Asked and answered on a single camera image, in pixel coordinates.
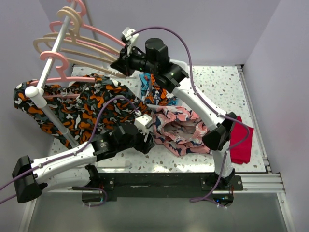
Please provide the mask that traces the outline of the pink patterned shorts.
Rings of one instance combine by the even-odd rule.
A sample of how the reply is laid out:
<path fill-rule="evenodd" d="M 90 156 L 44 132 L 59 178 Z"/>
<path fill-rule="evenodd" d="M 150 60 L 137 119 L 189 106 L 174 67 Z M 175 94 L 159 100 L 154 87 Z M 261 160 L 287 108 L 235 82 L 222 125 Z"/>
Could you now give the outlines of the pink patterned shorts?
<path fill-rule="evenodd" d="M 160 106 L 154 109 L 153 127 L 154 141 L 177 157 L 189 153 L 210 153 L 202 142 L 208 128 L 193 110 Z"/>

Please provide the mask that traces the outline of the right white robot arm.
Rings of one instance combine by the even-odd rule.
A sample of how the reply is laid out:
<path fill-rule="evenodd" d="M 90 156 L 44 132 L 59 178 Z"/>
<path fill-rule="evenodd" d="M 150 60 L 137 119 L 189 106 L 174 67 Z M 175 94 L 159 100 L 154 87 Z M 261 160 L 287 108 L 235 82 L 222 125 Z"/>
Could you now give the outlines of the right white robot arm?
<path fill-rule="evenodd" d="M 122 37 L 124 48 L 111 68 L 131 76 L 134 71 L 150 73 L 159 86 L 186 103 L 204 122 L 208 132 L 202 137 L 203 144 L 211 150 L 215 171 L 207 178 L 209 186 L 221 190 L 232 185 L 235 170 L 232 167 L 228 147 L 236 115 L 218 108 L 214 103 L 206 104 L 201 91 L 194 92 L 188 81 L 189 74 L 178 64 L 170 61 L 168 47 L 159 38 L 145 42 L 145 51 L 134 46 L 134 39 Z"/>

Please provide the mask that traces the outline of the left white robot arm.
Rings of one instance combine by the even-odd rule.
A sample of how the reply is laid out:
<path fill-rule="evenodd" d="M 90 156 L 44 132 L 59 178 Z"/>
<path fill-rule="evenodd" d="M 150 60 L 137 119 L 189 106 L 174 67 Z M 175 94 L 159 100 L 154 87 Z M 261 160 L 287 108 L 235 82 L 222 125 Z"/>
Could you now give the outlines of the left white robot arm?
<path fill-rule="evenodd" d="M 17 201 L 26 203 L 44 192 L 67 187 L 96 189 L 100 184 L 97 162 L 130 148 L 147 154 L 154 147 L 153 136 L 152 126 L 143 129 L 124 124 L 53 156 L 20 157 L 12 173 Z"/>

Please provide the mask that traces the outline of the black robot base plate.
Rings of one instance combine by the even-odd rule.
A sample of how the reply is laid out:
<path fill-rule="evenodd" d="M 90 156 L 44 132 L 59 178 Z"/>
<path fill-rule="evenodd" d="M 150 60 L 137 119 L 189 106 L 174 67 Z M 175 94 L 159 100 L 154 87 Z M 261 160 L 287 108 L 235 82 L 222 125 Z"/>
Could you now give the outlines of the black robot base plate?
<path fill-rule="evenodd" d="M 90 168 L 90 182 L 84 187 L 84 203 L 116 201 L 118 198 L 203 198 L 225 206 L 234 191 L 243 190 L 239 175 L 219 177 L 215 173 L 99 173 Z"/>

